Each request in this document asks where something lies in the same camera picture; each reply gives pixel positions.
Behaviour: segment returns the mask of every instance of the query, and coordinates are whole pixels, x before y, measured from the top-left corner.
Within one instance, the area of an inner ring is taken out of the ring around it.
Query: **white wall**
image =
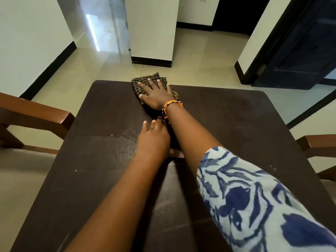
[[[177,21],[212,25],[219,0],[180,0]]]
[[[0,0],[0,92],[20,96],[72,41],[57,0]]]
[[[246,73],[267,37],[280,19],[291,0],[270,0],[257,26],[247,42],[238,62],[243,73]]]
[[[125,0],[131,55],[173,59],[179,0]]]
[[[290,131],[295,139],[305,135],[336,134],[336,100],[323,107]],[[336,158],[312,157],[309,162],[316,172],[336,165]]]

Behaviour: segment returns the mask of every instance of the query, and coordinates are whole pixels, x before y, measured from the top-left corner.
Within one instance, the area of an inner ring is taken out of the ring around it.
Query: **patterned sleeve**
[[[270,174],[223,147],[208,150],[197,183],[233,251],[336,251],[336,237]]]

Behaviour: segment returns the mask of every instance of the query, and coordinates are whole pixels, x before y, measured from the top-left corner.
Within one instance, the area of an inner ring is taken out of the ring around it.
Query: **door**
[[[212,27],[251,36],[269,0],[219,0]]]
[[[336,67],[336,0],[312,0],[255,87],[311,89]]]

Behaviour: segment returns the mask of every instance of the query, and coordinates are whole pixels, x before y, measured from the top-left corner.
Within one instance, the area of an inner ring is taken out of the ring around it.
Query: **hand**
[[[167,159],[170,148],[170,135],[166,122],[162,117],[153,120],[147,131],[147,122],[142,125],[142,131],[138,137],[135,157],[142,161],[149,161],[150,165],[160,165]]]
[[[157,87],[151,79],[148,79],[148,82],[150,87],[142,84],[141,82],[138,82],[138,85],[148,94],[141,94],[139,95],[139,98],[149,107],[155,110],[162,110],[166,102],[175,100],[169,84],[167,84],[166,91],[160,80],[157,80],[157,84],[159,87]]]

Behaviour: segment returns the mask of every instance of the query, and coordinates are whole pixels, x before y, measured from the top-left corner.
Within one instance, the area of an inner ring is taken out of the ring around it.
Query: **black baseboard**
[[[336,86],[336,80],[324,78],[319,82],[319,84]]]
[[[146,57],[131,56],[132,63],[145,64],[153,66],[171,67],[171,61],[162,59],[153,59]]]
[[[238,78],[240,80],[240,83],[243,84],[243,81],[244,81],[244,73],[242,71],[242,68],[240,67],[240,64],[239,62],[237,61],[236,64],[234,65],[234,68],[236,69],[236,72],[237,72],[237,75],[238,75]]]
[[[185,22],[176,22],[176,27],[210,32],[213,31],[212,25],[199,25]]]
[[[309,116],[313,115],[315,112],[317,112],[318,110],[322,109],[323,107],[325,107],[326,105],[328,105],[329,103],[331,103],[335,99],[336,99],[336,90],[334,90],[333,92],[331,92],[329,95],[327,95],[326,97],[324,97],[319,102],[315,103],[312,107],[310,107],[308,110],[306,110],[300,116],[296,117],[291,122],[289,122],[287,124],[288,129],[293,128],[298,123],[302,122],[303,120],[305,120]]]
[[[22,94],[20,98],[32,100],[40,89],[48,82],[54,73],[61,67],[67,58],[75,51],[76,44],[71,42],[69,46],[53,61],[42,74],[34,81],[33,84]]]

